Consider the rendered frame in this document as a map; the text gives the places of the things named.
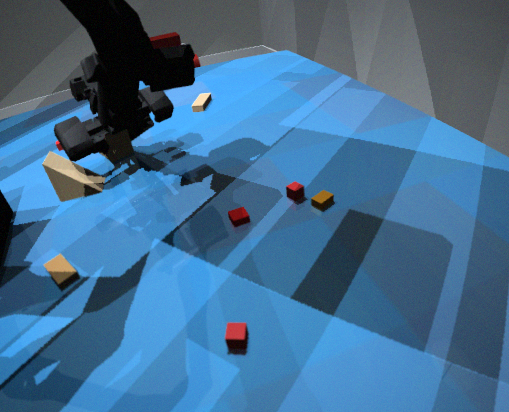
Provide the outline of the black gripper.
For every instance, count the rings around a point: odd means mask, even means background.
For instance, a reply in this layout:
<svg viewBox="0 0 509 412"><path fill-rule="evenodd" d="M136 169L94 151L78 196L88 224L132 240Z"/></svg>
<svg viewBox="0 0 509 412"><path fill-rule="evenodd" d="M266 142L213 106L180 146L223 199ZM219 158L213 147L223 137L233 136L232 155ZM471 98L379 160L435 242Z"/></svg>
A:
<svg viewBox="0 0 509 412"><path fill-rule="evenodd" d="M73 116L54 126L54 135L70 161L77 162L91 153L107 154L110 146L105 135L109 133L114 135L127 129L133 141L154 127L152 120L161 123L172 117L174 104L164 91L151 92L150 86L139 90L132 103L118 107L105 103L97 91L96 85L93 92L98 98L97 117L81 122L77 116Z"/></svg>

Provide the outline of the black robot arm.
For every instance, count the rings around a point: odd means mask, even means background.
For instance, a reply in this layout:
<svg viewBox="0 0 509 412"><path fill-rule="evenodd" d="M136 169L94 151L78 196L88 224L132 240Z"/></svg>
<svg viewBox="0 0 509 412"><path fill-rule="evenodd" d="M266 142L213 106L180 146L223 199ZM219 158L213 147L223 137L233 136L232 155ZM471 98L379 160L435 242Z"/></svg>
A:
<svg viewBox="0 0 509 412"><path fill-rule="evenodd" d="M81 60L84 75L70 79L77 102L87 100L95 115L98 98L112 106L132 103L139 82L151 92L195 82L191 44L154 49L138 13L125 0L60 0L84 26L98 52Z"/></svg>

